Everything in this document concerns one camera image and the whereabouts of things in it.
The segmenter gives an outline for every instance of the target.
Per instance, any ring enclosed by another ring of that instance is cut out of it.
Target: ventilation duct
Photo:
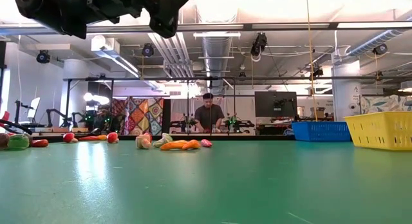
[[[238,14],[237,0],[197,0],[198,19],[200,23],[234,23]],[[204,57],[216,57],[216,59],[205,59],[207,76],[223,77],[232,45],[232,37],[202,37],[202,48]],[[214,95],[222,95],[223,81],[210,81]]]
[[[412,21],[412,16],[406,19],[406,21]],[[377,35],[376,37],[366,41],[365,43],[349,48],[346,50],[347,56],[353,57],[353,56],[358,56],[363,53],[366,53],[368,51],[371,51],[377,46],[380,46],[381,44],[384,44],[387,41],[392,40],[393,38],[403,34],[407,30],[386,30],[385,32],[382,32],[381,34]]]
[[[139,71],[128,60],[120,56],[120,44],[114,38],[105,38],[102,35],[97,35],[91,40],[91,50],[99,57],[111,59],[120,67],[127,70],[130,74],[139,78]],[[156,82],[144,81],[152,90],[158,91],[161,86]]]

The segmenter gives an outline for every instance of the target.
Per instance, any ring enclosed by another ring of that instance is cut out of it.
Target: table surface
[[[411,223],[412,153],[352,143],[133,141],[0,152],[0,223]]]

